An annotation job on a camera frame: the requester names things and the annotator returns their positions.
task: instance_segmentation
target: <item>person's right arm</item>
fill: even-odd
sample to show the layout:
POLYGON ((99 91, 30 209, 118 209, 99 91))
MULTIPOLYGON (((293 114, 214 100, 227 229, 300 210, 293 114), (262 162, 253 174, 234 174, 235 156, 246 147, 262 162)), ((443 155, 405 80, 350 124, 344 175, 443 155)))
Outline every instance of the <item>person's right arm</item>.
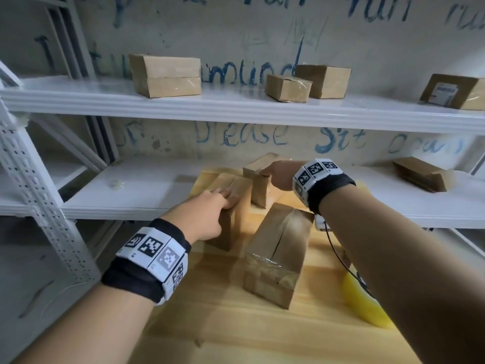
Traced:
MULTIPOLYGON (((290 190, 303 164, 275 162, 262 174, 290 190)), ((485 276, 432 233, 354 185, 329 193, 319 211, 421 361, 484 361, 485 276)))

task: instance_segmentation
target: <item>person's left hand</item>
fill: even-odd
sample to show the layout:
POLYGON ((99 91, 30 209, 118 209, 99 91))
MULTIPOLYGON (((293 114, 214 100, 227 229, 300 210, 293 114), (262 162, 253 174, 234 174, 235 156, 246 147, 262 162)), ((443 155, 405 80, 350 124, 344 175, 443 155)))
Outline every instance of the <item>person's left hand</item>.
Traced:
POLYGON ((193 244, 197 240, 219 236, 221 209, 231 208, 234 203, 230 189, 216 189, 212 192, 204 190, 201 194, 173 207, 160 218, 177 226, 185 239, 193 244))

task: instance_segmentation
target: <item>metal shelving unit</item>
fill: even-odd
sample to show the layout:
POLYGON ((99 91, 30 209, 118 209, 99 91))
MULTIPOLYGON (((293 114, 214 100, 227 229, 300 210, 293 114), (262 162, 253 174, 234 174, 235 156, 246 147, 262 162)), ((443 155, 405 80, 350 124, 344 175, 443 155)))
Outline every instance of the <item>metal shelving unit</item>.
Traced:
MULTIPOLYGON (((34 217, 64 264, 81 281, 99 277, 95 259, 123 220, 158 217, 186 198, 204 167, 224 166, 216 160, 149 157, 115 162, 118 154, 107 116, 485 134, 482 111, 383 97, 348 95, 343 100, 282 104, 260 88, 205 84, 201 96, 147 99, 134 91, 129 80, 94 76, 73 0, 37 1, 47 5, 69 77, 19 79, 0 62, 0 73, 8 82, 0 87, 0 162, 4 168, 0 181, 8 184, 7 177, 11 181, 0 189, 0 214, 34 217), (12 112, 35 115, 20 117, 12 112), (95 152, 56 114, 85 116, 95 152), (82 165, 44 163, 25 129, 29 119, 82 165), (58 190, 87 168, 98 175, 63 202, 58 190), (85 243, 76 219, 110 221, 85 243)), ((397 178, 391 169, 351 166, 344 171, 421 227, 485 229, 485 183, 470 174, 457 171, 456 188, 431 194, 397 178)))

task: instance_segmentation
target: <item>black wristband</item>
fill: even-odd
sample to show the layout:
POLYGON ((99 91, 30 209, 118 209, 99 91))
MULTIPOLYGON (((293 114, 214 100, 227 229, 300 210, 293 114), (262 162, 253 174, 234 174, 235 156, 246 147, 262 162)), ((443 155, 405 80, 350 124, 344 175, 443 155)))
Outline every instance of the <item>black wristband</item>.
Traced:
MULTIPOLYGON (((150 223, 149 227, 172 237, 187 253, 190 252, 191 245, 185 240, 183 232, 177 226, 166 220, 156 218, 150 223)), ((157 280, 146 269, 125 258, 114 258, 103 274, 101 282, 109 287, 141 295, 152 300, 155 304, 158 304, 165 295, 161 281, 157 280)))
POLYGON ((355 181, 345 174, 329 175, 318 180, 317 183, 308 190, 308 208, 314 214, 320 214, 318 206, 322 199, 330 192, 349 184, 355 185, 355 181))

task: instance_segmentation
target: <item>person's right hand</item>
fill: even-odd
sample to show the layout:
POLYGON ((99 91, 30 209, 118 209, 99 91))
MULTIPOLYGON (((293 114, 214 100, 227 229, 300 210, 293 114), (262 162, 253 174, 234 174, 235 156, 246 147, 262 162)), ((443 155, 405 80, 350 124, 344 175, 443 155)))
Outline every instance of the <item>person's right hand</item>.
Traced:
POLYGON ((260 175, 271 176, 271 183, 284 191, 292 190, 293 176, 307 161, 274 161, 260 175))

